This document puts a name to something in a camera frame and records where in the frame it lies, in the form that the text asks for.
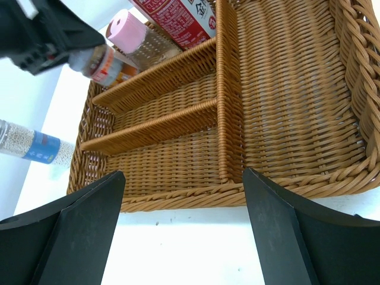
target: white table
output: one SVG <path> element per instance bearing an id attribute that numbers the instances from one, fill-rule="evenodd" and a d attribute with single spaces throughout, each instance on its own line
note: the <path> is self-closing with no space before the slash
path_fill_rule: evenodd
<path id="1" fill-rule="evenodd" d="M 42 131 L 75 142 L 88 79 L 63 72 Z M 15 214 L 64 196 L 68 175 L 32 162 Z M 380 220 L 380 188 L 316 202 Z M 246 207 L 120 214 L 102 284 L 158 282 L 264 284 Z"/>

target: woven basket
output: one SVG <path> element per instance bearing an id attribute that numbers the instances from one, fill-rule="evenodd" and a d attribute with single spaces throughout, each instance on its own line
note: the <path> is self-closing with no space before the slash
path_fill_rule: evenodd
<path id="1" fill-rule="evenodd" d="M 378 186 L 371 0 L 217 0 L 216 14 L 216 38 L 90 84 L 68 193 L 120 169 L 122 211 L 244 205 L 247 166 L 309 198 Z"/>

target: blue label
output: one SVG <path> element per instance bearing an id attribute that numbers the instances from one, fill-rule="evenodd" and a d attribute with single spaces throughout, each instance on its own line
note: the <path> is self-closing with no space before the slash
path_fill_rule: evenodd
<path id="1" fill-rule="evenodd" d="M 23 158 L 49 164 L 58 154 L 60 144 L 59 138 L 34 131 L 33 142 Z"/>

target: bottle with pink cap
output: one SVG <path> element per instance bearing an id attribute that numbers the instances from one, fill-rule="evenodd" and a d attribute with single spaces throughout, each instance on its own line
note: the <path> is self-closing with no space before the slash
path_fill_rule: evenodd
<path id="1" fill-rule="evenodd" d="M 107 28 L 106 37 L 140 71 L 181 52 L 174 43 L 148 28 L 127 9 L 120 10 L 114 16 Z"/>

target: woven wicker surface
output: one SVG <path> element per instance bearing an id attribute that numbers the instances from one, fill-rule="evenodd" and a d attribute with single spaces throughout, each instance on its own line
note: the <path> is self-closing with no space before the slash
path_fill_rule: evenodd
<path id="1" fill-rule="evenodd" d="M 198 87 L 116 116 L 92 104 L 102 90 L 91 84 L 68 192 L 115 169 L 126 176 L 123 211 L 243 205 L 242 184 L 234 182 L 245 166 L 309 198 L 380 184 L 380 29 L 371 1 L 232 2 L 239 51 L 234 35 L 226 33 L 231 43 L 222 49 L 226 41 L 220 42 L 218 26 L 216 84 L 214 75 L 202 75 L 194 83 Z M 233 22 L 233 14 L 223 17 Z M 220 62 L 228 53 L 232 56 Z M 228 68 L 221 69 L 223 64 Z M 200 96 L 199 88 L 207 92 Z M 173 94 L 180 94 L 176 103 L 163 107 Z M 212 94 L 218 96 L 217 128 L 109 157 L 80 150 L 83 141 L 210 100 Z"/>

